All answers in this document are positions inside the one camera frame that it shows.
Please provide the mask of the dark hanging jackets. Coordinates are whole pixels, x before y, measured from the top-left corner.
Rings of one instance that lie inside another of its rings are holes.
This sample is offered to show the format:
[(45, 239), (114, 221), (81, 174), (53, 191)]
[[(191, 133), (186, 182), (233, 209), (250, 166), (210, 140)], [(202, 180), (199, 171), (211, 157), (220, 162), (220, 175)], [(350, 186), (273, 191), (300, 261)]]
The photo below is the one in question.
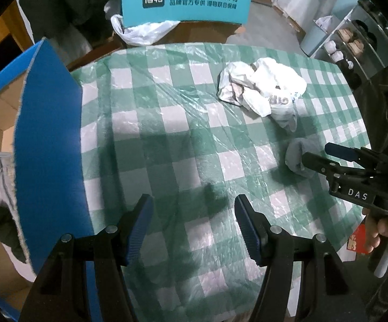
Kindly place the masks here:
[(93, 46), (112, 34), (107, 13), (111, 0), (19, 0), (33, 38), (53, 39), (73, 27)]

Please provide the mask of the brown cardboard box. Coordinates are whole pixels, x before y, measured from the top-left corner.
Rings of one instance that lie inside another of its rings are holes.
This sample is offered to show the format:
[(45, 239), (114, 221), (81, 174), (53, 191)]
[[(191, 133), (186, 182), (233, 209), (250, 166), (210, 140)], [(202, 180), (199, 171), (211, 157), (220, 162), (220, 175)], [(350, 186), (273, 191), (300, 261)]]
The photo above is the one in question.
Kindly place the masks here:
[(193, 42), (211, 42), (225, 44), (233, 35), (242, 34), (246, 31), (244, 25), (197, 21), (180, 22), (177, 27), (160, 39), (157, 44), (178, 44)]

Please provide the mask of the grey sock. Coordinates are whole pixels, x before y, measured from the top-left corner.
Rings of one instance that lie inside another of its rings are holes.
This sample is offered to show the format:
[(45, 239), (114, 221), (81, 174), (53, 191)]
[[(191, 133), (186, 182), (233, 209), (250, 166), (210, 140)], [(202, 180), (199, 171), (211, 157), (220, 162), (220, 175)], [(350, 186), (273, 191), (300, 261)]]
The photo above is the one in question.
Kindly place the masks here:
[(295, 174), (307, 179), (313, 177), (314, 171), (307, 169), (301, 161), (304, 153), (319, 154), (319, 145), (306, 138), (295, 138), (289, 142), (286, 150), (286, 166)]

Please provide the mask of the white plastic bag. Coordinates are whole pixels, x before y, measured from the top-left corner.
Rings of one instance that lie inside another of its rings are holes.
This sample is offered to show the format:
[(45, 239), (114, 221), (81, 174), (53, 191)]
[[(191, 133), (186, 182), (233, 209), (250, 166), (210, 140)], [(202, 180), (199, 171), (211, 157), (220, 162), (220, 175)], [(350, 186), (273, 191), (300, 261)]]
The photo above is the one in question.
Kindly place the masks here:
[(219, 74), (217, 96), (223, 102), (244, 106), (243, 92), (253, 89), (254, 70), (251, 65), (236, 61), (230, 62)]
[(270, 116), (290, 132), (296, 131), (295, 102), (305, 93), (307, 83), (289, 66), (270, 57), (252, 64), (249, 84), (243, 89), (243, 103), (260, 117)]

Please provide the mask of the teal printed box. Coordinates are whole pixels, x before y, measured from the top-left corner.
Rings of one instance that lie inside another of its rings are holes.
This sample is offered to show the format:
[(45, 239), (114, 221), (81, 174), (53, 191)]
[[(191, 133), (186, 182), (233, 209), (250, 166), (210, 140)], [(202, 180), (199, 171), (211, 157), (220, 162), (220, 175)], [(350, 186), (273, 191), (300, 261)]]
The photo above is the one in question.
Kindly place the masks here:
[(244, 24), (251, 0), (121, 0), (124, 25), (164, 21)]

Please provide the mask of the blue cardboard box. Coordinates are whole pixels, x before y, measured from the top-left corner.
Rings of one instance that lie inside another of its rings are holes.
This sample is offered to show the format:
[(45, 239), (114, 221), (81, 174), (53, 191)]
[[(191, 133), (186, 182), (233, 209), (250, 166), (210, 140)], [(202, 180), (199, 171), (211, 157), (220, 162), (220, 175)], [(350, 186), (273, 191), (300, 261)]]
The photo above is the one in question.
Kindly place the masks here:
[(60, 237), (94, 234), (81, 161), (82, 90), (47, 41), (0, 72), (0, 151), (14, 156), (16, 206), (34, 271)]

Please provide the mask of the black sock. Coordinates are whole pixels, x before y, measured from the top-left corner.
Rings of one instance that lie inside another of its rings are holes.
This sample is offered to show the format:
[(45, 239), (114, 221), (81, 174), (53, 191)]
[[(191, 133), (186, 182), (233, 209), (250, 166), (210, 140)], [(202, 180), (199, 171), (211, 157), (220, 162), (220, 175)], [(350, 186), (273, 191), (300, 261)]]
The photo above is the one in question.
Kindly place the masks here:
[(0, 206), (0, 242), (9, 246), (12, 254), (20, 262), (27, 263), (26, 256), (21, 248), (16, 223), (9, 209), (4, 206)]

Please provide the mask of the white bag under teal box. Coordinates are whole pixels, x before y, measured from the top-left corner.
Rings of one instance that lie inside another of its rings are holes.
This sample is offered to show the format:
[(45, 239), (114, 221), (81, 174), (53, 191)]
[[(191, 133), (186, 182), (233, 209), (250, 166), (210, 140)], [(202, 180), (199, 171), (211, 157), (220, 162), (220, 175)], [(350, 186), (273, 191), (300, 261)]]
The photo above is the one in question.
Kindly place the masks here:
[(123, 16), (119, 14), (114, 14), (110, 22), (114, 33), (127, 45), (135, 47), (146, 47), (159, 42), (180, 24), (180, 21), (166, 20), (127, 27), (124, 25)]

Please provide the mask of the shoe rack with shoes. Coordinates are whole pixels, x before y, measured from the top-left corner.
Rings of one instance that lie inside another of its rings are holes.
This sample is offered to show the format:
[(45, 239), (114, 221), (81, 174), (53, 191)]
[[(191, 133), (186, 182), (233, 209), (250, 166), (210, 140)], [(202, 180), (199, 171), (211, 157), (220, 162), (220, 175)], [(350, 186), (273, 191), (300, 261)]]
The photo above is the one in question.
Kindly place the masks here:
[(341, 19), (315, 20), (301, 50), (337, 65), (355, 90), (388, 66), (388, 20), (371, 0), (358, 0)]

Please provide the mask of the green checkered tablecloth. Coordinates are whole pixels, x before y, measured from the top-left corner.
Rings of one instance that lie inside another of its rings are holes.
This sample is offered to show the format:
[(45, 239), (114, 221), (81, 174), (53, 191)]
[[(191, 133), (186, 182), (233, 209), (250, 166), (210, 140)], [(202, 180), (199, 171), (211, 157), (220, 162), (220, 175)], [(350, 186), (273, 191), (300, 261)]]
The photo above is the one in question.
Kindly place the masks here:
[[(218, 99), (232, 61), (270, 57), (306, 82), (295, 132)], [(140, 321), (223, 321), (250, 310), (264, 270), (248, 256), (235, 197), (296, 236), (323, 233), (341, 248), (362, 219), (326, 179), (293, 173), (289, 142), (368, 146), (365, 125), (336, 65), (263, 47), (167, 44), (120, 50), (72, 74), (83, 91), (81, 156), (95, 231), (140, 196), (155, 211), (139, 257), (124, 271)]]

